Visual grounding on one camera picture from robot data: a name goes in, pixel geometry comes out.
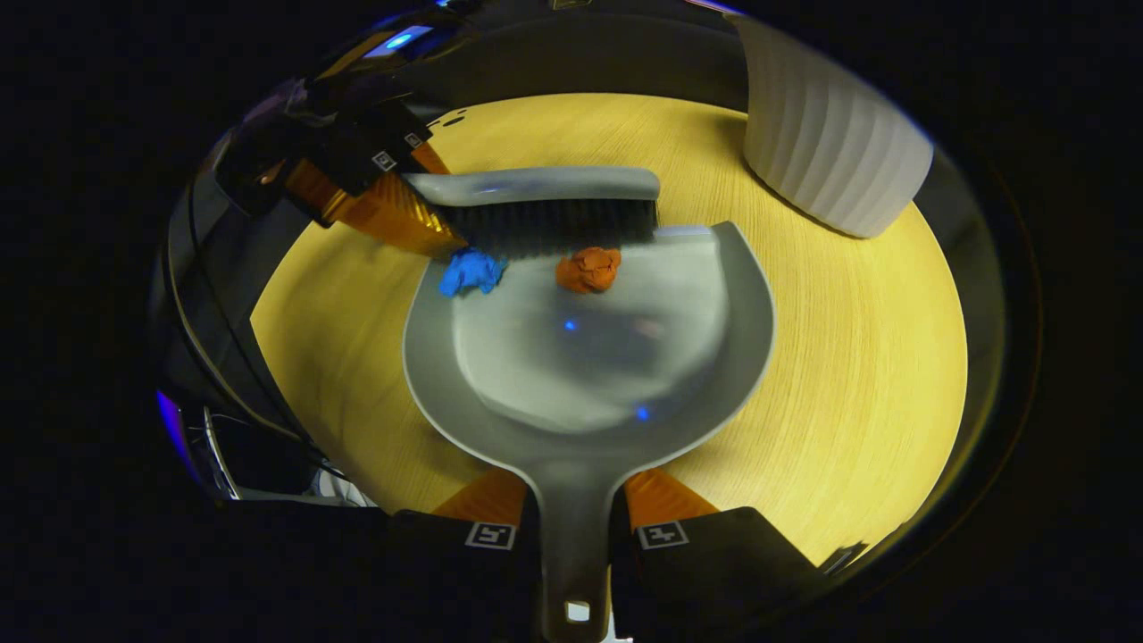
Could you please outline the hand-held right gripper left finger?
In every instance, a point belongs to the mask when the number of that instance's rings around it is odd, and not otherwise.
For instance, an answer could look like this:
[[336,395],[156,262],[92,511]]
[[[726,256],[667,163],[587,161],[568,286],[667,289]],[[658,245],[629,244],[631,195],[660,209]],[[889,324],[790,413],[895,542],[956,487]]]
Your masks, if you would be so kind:
[[538,509],[494,468],[432,512],[400,511],[384,540],[387,613],[413,643],[536,643]]

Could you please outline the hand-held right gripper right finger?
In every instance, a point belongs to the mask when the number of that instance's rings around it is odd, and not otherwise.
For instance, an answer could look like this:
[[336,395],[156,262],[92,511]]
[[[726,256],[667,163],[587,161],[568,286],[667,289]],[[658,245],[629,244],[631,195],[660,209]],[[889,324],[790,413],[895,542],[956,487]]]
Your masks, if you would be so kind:
[[719,509],[660,468],[625,481],[614,519],[617,638],[744,643],[826,582],[758,509]]

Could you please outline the small grey broom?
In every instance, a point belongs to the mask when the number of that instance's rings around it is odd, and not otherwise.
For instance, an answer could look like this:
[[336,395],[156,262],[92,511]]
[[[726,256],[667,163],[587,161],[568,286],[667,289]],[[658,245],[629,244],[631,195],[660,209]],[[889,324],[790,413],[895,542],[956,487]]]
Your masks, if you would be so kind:
[[467,246],[497,259],[649,243],[661,184],[640,167],[405,172],[403,180]]

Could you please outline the orange paper trash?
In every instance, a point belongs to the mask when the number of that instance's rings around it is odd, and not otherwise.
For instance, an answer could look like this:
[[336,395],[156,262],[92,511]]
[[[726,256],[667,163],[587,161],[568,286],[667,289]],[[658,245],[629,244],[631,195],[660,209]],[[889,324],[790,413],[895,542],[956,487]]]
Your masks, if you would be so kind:
[[584,248],[555,265],[555,284],[575,294],[604,294],[616,281],[622,260],[618,248]]

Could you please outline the blue paper trash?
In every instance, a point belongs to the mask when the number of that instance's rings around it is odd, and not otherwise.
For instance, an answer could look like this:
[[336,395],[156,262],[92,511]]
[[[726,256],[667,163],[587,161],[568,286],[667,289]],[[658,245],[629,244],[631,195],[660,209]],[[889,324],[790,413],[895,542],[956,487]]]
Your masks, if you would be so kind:
[[477,248],[462,248],[450,256],[439,282],[439,292],[446,297],[462,296],[473,289],[490,294],[499,284],[507,264]]

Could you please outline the white plastic dustpan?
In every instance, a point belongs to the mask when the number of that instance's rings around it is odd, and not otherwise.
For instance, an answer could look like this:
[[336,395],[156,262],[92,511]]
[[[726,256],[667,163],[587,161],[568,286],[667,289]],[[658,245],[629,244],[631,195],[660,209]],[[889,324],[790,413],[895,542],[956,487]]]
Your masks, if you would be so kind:
[[433,263],[405,318],[403,373],[445,439],[538,501],[539,630],[601,643],[613,498],[702,445],[764,381],[776,298],[738,225],[681,225],[621,250],[604,294],[512,262],[489,294],[446,297]]

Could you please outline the white ribbed garbage bin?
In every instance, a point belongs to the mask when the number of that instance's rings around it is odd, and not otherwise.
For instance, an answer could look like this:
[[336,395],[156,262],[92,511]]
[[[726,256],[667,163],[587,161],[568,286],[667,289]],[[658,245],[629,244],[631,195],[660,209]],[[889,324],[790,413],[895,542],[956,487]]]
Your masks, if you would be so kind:
[[930,136],[825,54],[742,13],[728,21],[748,62],[748,167],[826,227],[880,236],[930,172]]

